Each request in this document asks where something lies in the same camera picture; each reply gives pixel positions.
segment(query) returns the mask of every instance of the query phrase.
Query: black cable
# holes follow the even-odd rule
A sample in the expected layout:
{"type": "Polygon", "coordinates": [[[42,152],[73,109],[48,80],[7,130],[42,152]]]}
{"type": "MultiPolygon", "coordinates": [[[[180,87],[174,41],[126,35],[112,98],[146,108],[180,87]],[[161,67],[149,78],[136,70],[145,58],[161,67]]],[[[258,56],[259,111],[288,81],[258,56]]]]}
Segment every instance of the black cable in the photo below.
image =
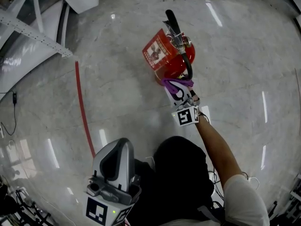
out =
{"type": "Polygon", "coordinates": [[[9,92],[13,92],[12,90],[9,90],[8,92],[0,92],[0,94],[7,94],[9,92]]]}
{"type": "Polygon", "coordinates": [[[205,117],[205,119],[208,121],[208,123],[210,124],[210,121],[209,121],[209,119],[208,119],[208,117],[203,113],[203,112],[200,112],[199,113],[199,115],[202,115],[202,116],[204,116],[205,117]]]}
{"type": "Polygon", "coordinates": [[[248,174],[246,172],[244,172],[244,171],[242,173],[245,174],[246,175],[246,179],[249,180],[248,174]]]}
{"type": "Polygon", "coordinates": [[[222,208],[222,205],[221,205],[219,202],[217,202],[217,201],[213,201],[213,203],[216,203],[216,204],[217,204],[217,206],[219,206],[220,208],[222,208]]]}
{"type": "Polygon", "coordinates": [[[0,122],[0,123],[1,123],[1,126],[3,126],[4,130],[5,130],[10,136],[12,136],[12,135],[14,134],[14,132],[15,132],[15,130],[16,130],[16,127],[17,127],[17,121],[16,121],[16,105],[14,105],[14,119],[15,119],[15,128],[14,128],[14,131],[13,131],[12,133],[9,133],[8,130],[6,129],[5,125],[4,125],[2,122],[0,122]]]}
{"type": "Polygon", "coordinates": [[[217,187],[217,183],[219,183],[220,180],[217,181],[217,175],[215,173],[215,167],[213,167],[213,171],[208,171],[208,172],[213,173],[212,182],[213,182],[213,185],[214,185],[214,190],[215,190],[216,194],[224,201],[224,197],[223,197],[223,195],[221,194],[220,190],[217,187]]]}

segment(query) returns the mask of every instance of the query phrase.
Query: fire extinguisher label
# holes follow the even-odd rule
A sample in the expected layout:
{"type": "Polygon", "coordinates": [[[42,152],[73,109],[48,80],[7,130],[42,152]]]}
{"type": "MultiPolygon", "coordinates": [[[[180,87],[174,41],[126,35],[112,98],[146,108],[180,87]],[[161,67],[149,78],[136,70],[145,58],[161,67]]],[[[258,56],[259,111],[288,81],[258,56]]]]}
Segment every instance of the fire extinguisher label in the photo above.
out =
{"type": "Polygon", "coordinates": [[[149,41],[142,52],[153,70],[157,70],[164,66],[178,53],[177,49],[170,43],[168,37],[164,34],[163,29],[160,29],[151,41],[149,41]]]}

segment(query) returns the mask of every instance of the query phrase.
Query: red line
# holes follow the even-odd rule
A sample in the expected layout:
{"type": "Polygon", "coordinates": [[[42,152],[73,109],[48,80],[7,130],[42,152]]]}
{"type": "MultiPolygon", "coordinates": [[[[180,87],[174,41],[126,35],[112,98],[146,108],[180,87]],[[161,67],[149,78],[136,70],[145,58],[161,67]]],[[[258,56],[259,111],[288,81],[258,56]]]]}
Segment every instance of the red line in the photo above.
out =
{"type": "Polygon", "coordinates": [[[85,108],[84,108],[84,102],[83,102],[83,95],[81,93],[81,87],[80,87],[80,77],[79,77],[79,63],[78,61],[75,61],[75,74],[76,74],[76,84],[77,84],[77,92],[79,94],[79,106],[80,106],[80,112],[81,112],[81,117],[83,118],[83,123],[85,127],[85,132],[87,136],[87,140],[89,143],[89,147],[92,153],[93,158],[95,158],[95,150],[93,147],[88,123],[87,123],[87,118],[86,118],[86,113],[85,113],[85,108]]]}

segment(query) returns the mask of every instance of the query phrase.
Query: purple strap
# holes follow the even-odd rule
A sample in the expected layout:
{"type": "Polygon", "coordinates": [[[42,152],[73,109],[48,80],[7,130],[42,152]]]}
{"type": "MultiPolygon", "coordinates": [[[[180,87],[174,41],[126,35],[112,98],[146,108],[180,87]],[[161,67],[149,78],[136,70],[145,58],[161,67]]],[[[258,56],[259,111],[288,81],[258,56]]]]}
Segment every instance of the purple strap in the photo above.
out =
{"type": "Polygon", "coordinates": [[[190,87],[193,86],[193,81],[192,80],[186,81],[186,80],[181,80],[181,79],[168,79],[168,78],[161,79],[162,84],[168,89],[168,91],[171,94],[178,93],[179,89],[176,86],[174,86],[172,83],[170,83],[170,81],[178,82],[178,83],[180,83],[182,85],[185,85],[185,86],[190,86],[190,87]]]}

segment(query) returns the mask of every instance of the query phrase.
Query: white sleeve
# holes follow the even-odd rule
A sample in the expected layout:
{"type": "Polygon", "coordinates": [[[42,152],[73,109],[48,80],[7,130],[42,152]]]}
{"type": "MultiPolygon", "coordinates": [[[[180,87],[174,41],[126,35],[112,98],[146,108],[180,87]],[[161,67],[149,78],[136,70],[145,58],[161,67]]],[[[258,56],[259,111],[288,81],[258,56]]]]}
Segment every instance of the white sleeve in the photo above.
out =
{"type": "Polygon", "coordinates": [[[224,186],[226,220],[248,226],[269,226],[262,198],[243,175],[234,175],[224,186]]]}

